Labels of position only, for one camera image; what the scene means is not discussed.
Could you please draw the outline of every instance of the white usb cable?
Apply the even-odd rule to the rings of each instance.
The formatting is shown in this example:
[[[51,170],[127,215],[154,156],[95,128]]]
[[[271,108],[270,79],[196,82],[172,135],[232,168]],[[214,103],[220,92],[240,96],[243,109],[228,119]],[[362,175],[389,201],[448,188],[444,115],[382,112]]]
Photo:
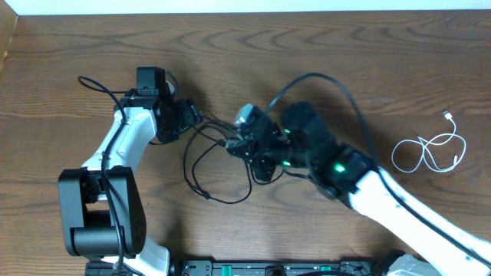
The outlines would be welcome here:
[[[444,172],[449,172],[451,171],[453,168],[455,168],[459,163],[460,161],[462,161],[462,158],[463,158],[463,155],[464,153],[466,152],[466,141],[464,138],[462,138],[460,135],[457,135],[456,134],[456,131],[457,131],[457,125],[455,124],[455,122],[453,121],[452,119],[452,114],[450,114],[450,112],[444,110],[443,111],[443,115],[445,116],[445,118],[447,120],[449,120],[452,124],[453,124],[453,132],[452,133],[442,133],[442,134],[439,134],[439,135],[436,135],[435,137],[431,138],[431,140],[425,140],[423,137],[420,137],[418,136],[418,141],[416,140],[402,140],[400,141],[399,143],[397,143],[397,145],[394,147],[394,149],[392,150],[392,164],[394,164],[394,166],[399,169],[401,172],[404,172],[404,173],[413,173],[414,171],[416,171],[416,169],[420,166],[421,162],[424,161],[425,164],[427,164],[427,167],[429,169],[431,169],[432,171],[434,172],[439,172],[439,173],[444,173]],[[441,143],[435,143],[434,140],[440,138],[440,137],[443,137],[443,136],[449,136],[447,140],[441,142]],[[441,169],[438,165],[437,165],[437,162],[435,162],[435,159],[433,158],[433,155],[431,154],[431,151],[430,149],[428,149],[428,146],[429,145],[433,145],[433,146],[442,146],[444,144],[446,144],[448,141],[450,141],[452,138],[454,137],[457,137],[459,139],[462,140],[463,142],[463,149],[462,149],[462,154],[460,155],[460,157],[458,157],[457,155],[454,155],[453,156],[453,165],[448,167],[448,168],[445,168],[445,169]],[[414,169],[412,170],[403,170],[401,169],[398,165],[396,165],[395,161],[394,161],[394,153],[396,152],[396,149],[403,143],[416,143],[418,145],[421,145],[421,158],[420,158],[420,161],[417,163],[417,165],[414,167]],[[433,162],[433,166],[431,166],[428,162],[427,162],[427,158],[426,158],[426,154],[425,154],[425,151],[426,153],[428,153],[428,155],[430,156],[431,158],[431,161]]]

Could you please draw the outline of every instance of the brown tabletop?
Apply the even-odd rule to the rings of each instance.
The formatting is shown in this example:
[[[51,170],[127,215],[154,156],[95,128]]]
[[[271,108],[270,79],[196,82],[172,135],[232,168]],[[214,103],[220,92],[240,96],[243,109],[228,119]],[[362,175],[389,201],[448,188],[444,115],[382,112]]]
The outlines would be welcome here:
[[[247,103],[266,107],[292,79],[318,71],[342,81],[374,133],[381,165],[418,199],[491,240],[491,21],[489,11],[325,12],[234,15],[21,17],[0,80],[0,274],[83,274],[64,249],[57,180],[98,148],[113,121],[112,100],[78,75],[112,90],[136,83],[137,66],[172,71],[180,97],[231,121]],[[311,101],[340,140],[366,150],[344,95],[322,80],[288,92],[274,115]],[[449,132],[448,109],[467,140],[452,172],[403,174],[394,145]],[[147,147],[136,173],[147,234],[176,255],[217,260],[381,258],[415,253],[383,226],[284,177],[255,185],[238,205],[207,202],[183,181],[187,133]],[[190,162],[210,142],[196,141]],[[442,166],[461,150],[435,149]],[[420,148],[401,149],[409,168]],[[242,196],[243,164],[211,152],[197,176],[213,195]]]

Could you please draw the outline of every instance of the cable connector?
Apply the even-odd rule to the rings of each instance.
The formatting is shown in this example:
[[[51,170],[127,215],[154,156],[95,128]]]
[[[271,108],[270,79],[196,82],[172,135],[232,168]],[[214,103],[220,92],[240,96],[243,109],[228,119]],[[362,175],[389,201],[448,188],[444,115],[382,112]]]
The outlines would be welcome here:
[[[450,112],[443,110],[442,113],[445,116],[445,119],[447,119],[447,120],[452,119],[452,114],[450,114]]]

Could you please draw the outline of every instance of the wooden surface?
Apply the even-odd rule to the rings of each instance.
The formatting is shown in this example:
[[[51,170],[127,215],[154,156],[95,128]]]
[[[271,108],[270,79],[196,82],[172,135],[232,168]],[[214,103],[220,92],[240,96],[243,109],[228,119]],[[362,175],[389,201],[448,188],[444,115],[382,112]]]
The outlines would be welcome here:
[[[7,50],[14,34],[17,15],[5,3],[0,0],[0,76],[2,75],[3,62],[7,57]]]
[[[79,74],[112,90],[135,85],[136,68],[171,70],[181,97],[232,120],[266,107],[293,78],[319,71],[352,90],[373,130],[382,165],[417,198],[491,240],[491,13],[332,12],[236,15],[111,15],[20,18],[0,80],[0,274],[82,274],[64,249],[57,179],[89,158],[112,124],[114,103],[80,86]],[[289,92],[281,110],[310,100],[340,140],[365,149],[344,96],[321,80]],[[439,174],[405,175],[390,164],[395,143],[451,131],[467,140],[463,162]],[[148,234],[177,255],[219,260],[380,258],[410,250],[389,231],[306,181],[254,186],[228,206],[194,195],[181,170],[189,133],[146,149],[136,174]],[[195,159],[209,142],[191,149]],[[442,166],[458,141],[436,150]],[[420,149],[398,155],[405,166]],[[214,196],[246,192],[243,164],[217,150],[198,167]]]

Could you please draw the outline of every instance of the robotic arm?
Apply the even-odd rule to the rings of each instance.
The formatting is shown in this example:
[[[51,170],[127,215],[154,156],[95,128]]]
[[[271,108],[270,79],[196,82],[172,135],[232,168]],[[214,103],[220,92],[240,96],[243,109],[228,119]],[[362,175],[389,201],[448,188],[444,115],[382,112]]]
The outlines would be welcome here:
[[[145,275],[180,276],[189,267],[172,263],[169,251],[146,236],[145,215],[133,177],[143,151],[155,136],[161,143],[170,143],[201,122],[194,103],[174,102],[175,96],[174,87],[165,81],[165,71],[139,67],[136,91],[120,101],[127,115],[126,126],[107,154],[107,179],[123,229],[124,264]],[[121,112],[116,108],[114,124],[96,153],[81,169],[66,169],[60,175],[64,242],[70,255],[109,263],[118,261],[113,215],[107,210],[89,210],[87,205],[105,199],[101,160],[121,121]],[[243,139],[224,139],[223,144],[231,155],[250,165],[258,180],[271,180],[277,166],[307,168],[309,179],[323,195],[339,199],[348,208],[382,224],[440,274],[490,275],[489,242],[456,227],[400,187],[388,172],[379,169],[382,178],[370,158],[336,142],[311,104],[295,103],[288,107],[282,114],[282,128],[267,113],[248,104],[239,111],[235,125]],[[372,270],[373,275],[377,273],[438,275],[432,268],[421,274],[416,265],[411,267],[408,262],[393,263],[386,271]]]

